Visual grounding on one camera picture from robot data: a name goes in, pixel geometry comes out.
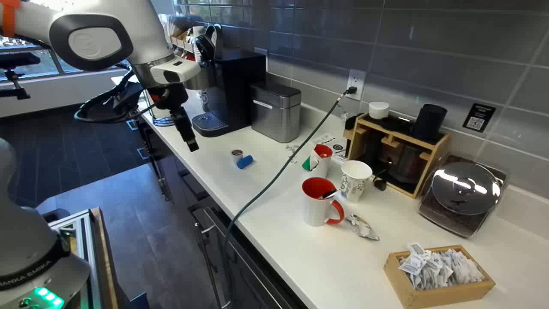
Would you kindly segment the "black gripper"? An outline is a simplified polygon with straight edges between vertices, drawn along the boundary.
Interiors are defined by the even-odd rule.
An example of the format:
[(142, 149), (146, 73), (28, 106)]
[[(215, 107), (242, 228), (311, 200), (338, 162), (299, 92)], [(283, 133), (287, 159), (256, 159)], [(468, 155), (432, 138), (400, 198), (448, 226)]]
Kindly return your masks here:
[(149, 87), (148, 92), (156, 107), (170, 109), (172, 119), (177, 130), (180, 131), (182, 138), (185, 140), (189, 150), (197, 150), (199, 143), (196, 140), (192, 123), (180, 107), (189, 99), (185, 87), (182, 83), (168, 83)]

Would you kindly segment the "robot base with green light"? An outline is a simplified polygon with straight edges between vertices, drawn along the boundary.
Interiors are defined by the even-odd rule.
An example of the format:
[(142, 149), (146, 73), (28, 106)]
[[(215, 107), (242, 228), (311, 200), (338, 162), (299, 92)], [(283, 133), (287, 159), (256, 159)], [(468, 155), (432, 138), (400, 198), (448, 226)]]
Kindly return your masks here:
[(91, 267), (34, 207), (10, 197), (14, 173), (16, 150), (0, 138), (0, 307), (65, 309)]

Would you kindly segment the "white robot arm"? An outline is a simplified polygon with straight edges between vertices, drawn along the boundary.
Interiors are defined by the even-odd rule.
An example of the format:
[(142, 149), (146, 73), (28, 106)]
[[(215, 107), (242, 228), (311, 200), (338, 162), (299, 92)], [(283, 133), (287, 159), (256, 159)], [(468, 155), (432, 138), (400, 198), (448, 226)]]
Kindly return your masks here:
[(151, 0), (0, 0), (2, 34), (53, 49), (81, 70), (105, 70), (127, 59), (141, 85), (168, 109), (191, 150), (197, 150), (184, 109), (184, 82), (201, 71), (199, 59), (179, 56), (165, 37)]

